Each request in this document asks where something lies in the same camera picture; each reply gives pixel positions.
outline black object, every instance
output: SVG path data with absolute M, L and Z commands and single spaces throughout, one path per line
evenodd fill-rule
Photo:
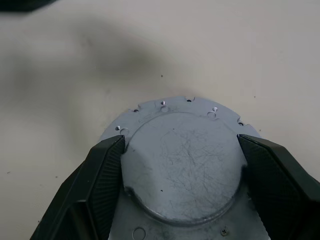
M 26 13 L 37 10 L 56 0 L 0 0 L 0 12 Z
M 122 182 L 124 136 L 91 148 L 64 181 L 31 240 L 107 240 Z
M 239 135 L 253 204 L 271 240 L 320 239 L 320 184 L 283 147 Z

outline mounting hole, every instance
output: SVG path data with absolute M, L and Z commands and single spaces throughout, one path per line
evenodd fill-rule
M 127 136 L 129 134 L 129 129 L 128 128 L 122 128 L 120 131 L 121 135 Z
M 146 231 L 142 227 L 137 227 L 133 230 L 132 237 L 134 240 L 144 240 L 146 237 Z
M 216 118 L 216 113 L 214 111 L 210 111 L 206 114 L 209 118 L 214 119 Z

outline textured gripper pad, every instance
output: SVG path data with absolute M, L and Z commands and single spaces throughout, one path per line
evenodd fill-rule
M 247 161 L 250 195 L 271 240 L 320 239 L 319 231 L 310 229 L 311 223 L 320 227 L 319 216 L 310 213 L 319 209 L 312 199 L 319 196 L 319 183 L 284 147 L 247 135 L 238 140 Z
M 115 143 L 107 152 L 91 192 L 89 204 L 97 234 L 101 240 L 109 237 L 122 182 L 120 157 L 125 138 Z

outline screw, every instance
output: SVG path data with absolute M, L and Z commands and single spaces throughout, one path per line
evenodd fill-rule
M 221 229 L 220 234 L 224 237 L 227 236 L 229 234 L 229 229 L 225 226 Z

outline white surface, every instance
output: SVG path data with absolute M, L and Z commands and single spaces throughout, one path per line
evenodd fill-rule
M 60 0 L 1 16 L 0 239 L 29 239 L 105 127 L 163 97 L 233 109 L 319 180 L 319 12 L 316 0 Z

